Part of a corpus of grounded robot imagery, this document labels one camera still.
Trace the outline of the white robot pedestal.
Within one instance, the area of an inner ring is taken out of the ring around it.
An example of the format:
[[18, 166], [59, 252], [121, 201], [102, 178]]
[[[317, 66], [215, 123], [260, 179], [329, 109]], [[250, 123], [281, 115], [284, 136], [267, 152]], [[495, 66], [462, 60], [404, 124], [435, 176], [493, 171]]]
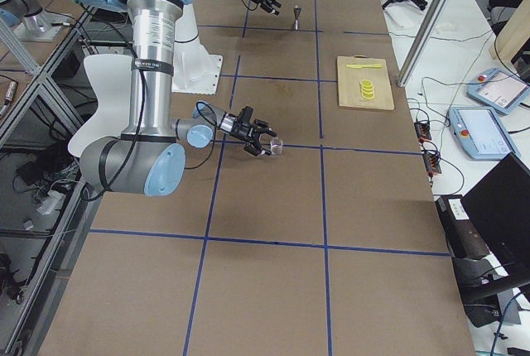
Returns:
[[200, 42], [192, 4], [184, 6], [175, 24], [172, 93], [216, 93], [223, 56], [211, 55]]

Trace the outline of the clear glass cup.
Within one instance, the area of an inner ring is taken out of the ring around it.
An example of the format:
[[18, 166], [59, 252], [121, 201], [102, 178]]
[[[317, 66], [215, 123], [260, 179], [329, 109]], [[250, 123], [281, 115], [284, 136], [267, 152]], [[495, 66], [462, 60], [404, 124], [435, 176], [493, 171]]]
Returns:
[[271, 138], [269, 143], [272, 156], [280, 156], [283, 153], [283, 140], [280, 137]]

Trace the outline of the orange circuit board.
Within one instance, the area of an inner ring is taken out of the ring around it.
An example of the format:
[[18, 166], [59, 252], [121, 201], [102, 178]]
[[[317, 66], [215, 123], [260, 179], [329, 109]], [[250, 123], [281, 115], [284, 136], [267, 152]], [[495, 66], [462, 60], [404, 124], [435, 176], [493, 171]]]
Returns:
[[416, 121], [414, 123], [414, 128], [419, 140], [431, 140], [431, 131], [429, 123], [422, 123]]
[[426, 173], [429, 176], [440, 175], [440, 160], [441, 158], [438, 152], [429, 150], [423, 152], [423, 161], [426, 167]]

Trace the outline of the blue teach pendant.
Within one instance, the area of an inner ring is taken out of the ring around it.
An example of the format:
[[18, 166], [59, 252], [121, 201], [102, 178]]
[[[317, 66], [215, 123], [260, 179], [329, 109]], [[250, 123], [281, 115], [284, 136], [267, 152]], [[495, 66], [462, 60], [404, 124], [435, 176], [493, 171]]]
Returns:
[[451, 107], [448, 116], [452, 134], [472, 160], [500, 161], [510, 153], [521, 156], [493, 108]]
[[510, 114], [529, 95], [529, 84], [499, 68], [478, 74], [467, 86], [467, 96], [503, 115]]

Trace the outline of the yellow plastic knife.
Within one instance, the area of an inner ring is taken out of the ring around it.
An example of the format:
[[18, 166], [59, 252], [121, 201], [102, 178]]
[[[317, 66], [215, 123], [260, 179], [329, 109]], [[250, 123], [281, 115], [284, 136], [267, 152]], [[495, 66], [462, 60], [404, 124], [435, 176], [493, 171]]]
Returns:
[[346, 64], [344, 66], [347, 69], [382, 69], [382, 64]]

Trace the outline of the aluminium frame post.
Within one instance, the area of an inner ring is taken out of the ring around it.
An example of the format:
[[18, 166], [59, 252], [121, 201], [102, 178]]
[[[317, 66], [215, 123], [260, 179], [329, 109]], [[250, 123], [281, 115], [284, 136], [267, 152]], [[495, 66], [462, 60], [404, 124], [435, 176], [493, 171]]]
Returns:
[[398, 87], [405, 87], [408, 80], [411, 78], [413, 71], [421, 59], [422, 52], [425, 50], [431, 34], [434, 31], [436, 22], [448, 1], [449, 0], [432, 0], [397, 77]]

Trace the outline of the upper orange circuit board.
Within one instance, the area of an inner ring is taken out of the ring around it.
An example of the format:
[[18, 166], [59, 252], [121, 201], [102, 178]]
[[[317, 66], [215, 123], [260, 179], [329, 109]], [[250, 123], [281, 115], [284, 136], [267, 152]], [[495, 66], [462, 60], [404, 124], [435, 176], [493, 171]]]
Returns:
[[419, 140], [431, 140], [431, 131], [429, 123], [422, 123], [416, 121], [414, 123], [414, 128]]

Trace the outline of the steel double jigger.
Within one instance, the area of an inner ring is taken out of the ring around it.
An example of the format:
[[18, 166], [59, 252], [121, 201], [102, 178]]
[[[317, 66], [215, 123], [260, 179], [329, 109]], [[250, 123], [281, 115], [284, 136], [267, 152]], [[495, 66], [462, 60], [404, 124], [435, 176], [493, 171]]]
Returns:
[[300, 27], [301, 10], [302, 10], [302, 7], [298, 6], [298, 5], [295, 5], [294, 8], [293, 8], [293, 16], [294, 16], [294, 20], [293, 20], [293, 24], [292, 24], [292, 30], [293, 31], [297, 31], [299, 29], [299, 27]]

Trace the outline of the near blue teach pendant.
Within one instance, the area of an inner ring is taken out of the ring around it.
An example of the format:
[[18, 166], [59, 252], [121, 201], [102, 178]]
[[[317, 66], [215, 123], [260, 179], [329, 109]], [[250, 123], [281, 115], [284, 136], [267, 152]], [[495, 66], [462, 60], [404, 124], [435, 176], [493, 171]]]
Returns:
[[451, 107], [448, 116], [452, 134], [472, 160], [500, 161], [510, 153], [521, 156], [493, 108]]

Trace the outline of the black monitor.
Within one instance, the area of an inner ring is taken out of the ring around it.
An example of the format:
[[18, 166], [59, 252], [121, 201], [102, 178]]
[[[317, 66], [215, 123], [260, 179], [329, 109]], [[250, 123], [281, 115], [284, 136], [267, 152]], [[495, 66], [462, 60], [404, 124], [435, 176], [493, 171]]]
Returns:
[[529, 267], [529, 169], [515, 154], [505, 156], [461, 203], [502, 264]]

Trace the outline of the black desktop box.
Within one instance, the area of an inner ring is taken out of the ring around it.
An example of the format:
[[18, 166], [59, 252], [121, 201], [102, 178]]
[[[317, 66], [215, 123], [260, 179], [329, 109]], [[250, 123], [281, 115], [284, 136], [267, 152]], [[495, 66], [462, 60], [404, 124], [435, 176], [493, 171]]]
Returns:
[[452, 254], [457, 258], [480, 260], [489, 255], [489, 249], [465, 212], [461, 199], [462, 195], [440, 196], [436, 201], [437, 212]]

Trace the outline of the wooden post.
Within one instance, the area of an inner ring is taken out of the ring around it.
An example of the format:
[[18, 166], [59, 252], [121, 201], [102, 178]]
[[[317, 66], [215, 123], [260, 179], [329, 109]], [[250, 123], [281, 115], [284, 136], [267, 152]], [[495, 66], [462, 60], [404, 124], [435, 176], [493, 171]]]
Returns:
[[490, 47], [494, 59], [509, 61], [529, 39], [529, 0], [522, 0]]

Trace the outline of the wooden cutting board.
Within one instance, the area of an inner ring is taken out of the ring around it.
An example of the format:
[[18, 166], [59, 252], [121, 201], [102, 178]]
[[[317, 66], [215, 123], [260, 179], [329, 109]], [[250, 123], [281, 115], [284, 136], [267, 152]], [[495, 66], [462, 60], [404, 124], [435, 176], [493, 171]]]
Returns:
[[338, 56], [338, 105], [341, 108], [394, 110], [386, 61], [376, 58]]

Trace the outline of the far blue teach pendant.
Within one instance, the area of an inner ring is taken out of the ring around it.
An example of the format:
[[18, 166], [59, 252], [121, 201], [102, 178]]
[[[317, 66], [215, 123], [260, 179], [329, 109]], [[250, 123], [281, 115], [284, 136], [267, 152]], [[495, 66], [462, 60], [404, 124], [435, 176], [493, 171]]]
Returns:
[[478, 74], [467, 86], [467, 96], [503, 115], [510, 114], [529, 95], [529, 84], [499, 68]]

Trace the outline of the white plastic chair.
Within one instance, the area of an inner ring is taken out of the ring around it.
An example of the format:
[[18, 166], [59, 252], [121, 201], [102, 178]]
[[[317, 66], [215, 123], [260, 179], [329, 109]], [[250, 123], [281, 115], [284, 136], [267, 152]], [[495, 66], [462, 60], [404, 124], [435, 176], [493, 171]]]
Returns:
[[91, 55], [84, 59], [84, 69], [98, 107], [70, 139], [71, 155], [80, 157], [90, 143], [102, 137], [120, 137], [128, 125], [132, 60], [129, 55], [118, 54]]

